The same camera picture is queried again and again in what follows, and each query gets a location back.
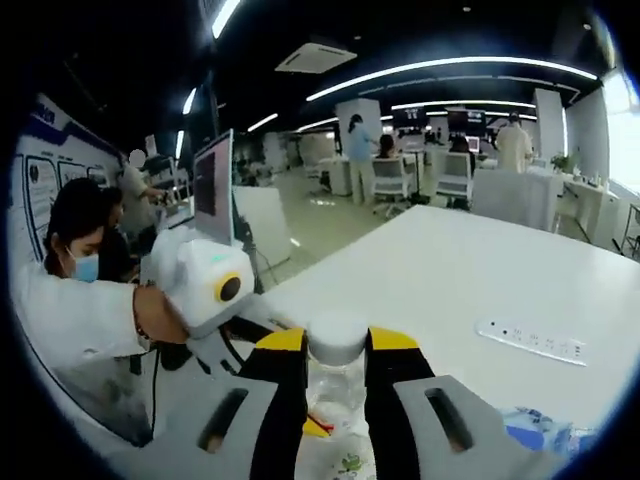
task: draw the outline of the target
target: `black hair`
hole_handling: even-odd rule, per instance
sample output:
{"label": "black hair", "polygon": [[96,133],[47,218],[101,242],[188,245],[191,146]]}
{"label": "black hair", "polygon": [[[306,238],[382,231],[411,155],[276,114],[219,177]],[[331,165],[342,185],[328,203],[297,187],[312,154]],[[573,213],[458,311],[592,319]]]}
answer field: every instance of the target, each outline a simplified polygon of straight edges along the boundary
{"label": "black hair", "polygon": [[391,135],[388,135],[386,133],[382,135],[380,137],[380,154],[378,155],[378,158],[390,158],[389,152],[393,149],[394,146],[395,144]]}
{"label": "black hair", "polygon": [[100,187],[89,178],[76,178],[67,183],[51,207],[47,236],[44,238],[46,256],[44,267],[48,273],[59,271],[60,265],[51,245],[54,233],[68,247],[73,240],[86,237],[107,223],[108,209]]}
{"label": "black hair", "polygon": [[102,190],[102,196],[104,197],[105,208],[111,209],[115,205],[122,203],[122,190],[118,187],[109,187]]}
{"label": "black hair", "polygon": [[359,114],[355,114],[351,116],[351,120],[349,121],[349,133],[353,132],[353,129],[356,128],[356,123],[362,123],[362,116]]}

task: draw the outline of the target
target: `hand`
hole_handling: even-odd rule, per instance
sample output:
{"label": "hand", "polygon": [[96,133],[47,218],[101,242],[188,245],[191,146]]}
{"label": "hand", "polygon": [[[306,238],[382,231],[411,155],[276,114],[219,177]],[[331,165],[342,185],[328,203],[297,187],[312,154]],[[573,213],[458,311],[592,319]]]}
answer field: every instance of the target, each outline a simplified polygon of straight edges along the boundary
{"label": "hand", "polygon": [[187,331],[180,313],[157,287],[138,287],[133,294],[137,325],[151,339],[166,343],[185,343]]}

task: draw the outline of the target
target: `ceiling air conditioner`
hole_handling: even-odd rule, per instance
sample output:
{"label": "ceiling air conditioner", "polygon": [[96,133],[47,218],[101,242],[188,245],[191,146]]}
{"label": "ceiling air conditioner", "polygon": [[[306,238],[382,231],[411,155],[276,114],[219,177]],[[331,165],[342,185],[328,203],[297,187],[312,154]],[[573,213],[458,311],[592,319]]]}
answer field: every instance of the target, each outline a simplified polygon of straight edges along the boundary
{"label": "ceiling air conditioner", "polygon": [[319,43],[305,43],[276,68],[276,72],[324,73],[358,55]]}

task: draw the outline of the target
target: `floor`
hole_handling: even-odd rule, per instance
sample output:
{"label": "floor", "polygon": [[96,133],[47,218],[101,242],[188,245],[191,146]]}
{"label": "floor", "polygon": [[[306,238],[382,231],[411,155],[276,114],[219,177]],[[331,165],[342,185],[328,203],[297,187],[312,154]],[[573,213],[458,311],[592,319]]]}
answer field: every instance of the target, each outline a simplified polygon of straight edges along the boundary
{"label": "floor", "polygon": [[[427,167],[423,182],[425,194],[435,190],[430,173]],[[262,274],[266,290],[294,277],[385,222],[384,217],[375,215],[371,208],[354,205],[350,197],[322,191],[317,181],[305,177],[301,168],[278,175],[274,184],[280,190],[294,247],[289,260]],[[446,199],[433,196],[430,205],[446,208]],[[558,200],[556,233],[586,242],[575,221],[576,208],[577,202],[571,194],[565,194]]]}

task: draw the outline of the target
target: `blue shirt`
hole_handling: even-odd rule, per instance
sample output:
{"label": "blue shirt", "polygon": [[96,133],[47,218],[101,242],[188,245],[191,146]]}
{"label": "blue shirt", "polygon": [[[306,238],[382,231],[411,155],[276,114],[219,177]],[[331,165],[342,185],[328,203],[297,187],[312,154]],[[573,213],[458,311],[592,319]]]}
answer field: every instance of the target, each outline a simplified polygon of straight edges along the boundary
{"label": "blue shirt", "polygon": [[362,123],[356,123],[355,128],[349,134],[349,159],[355,162],[371,160],[371,137],[364,129]]}

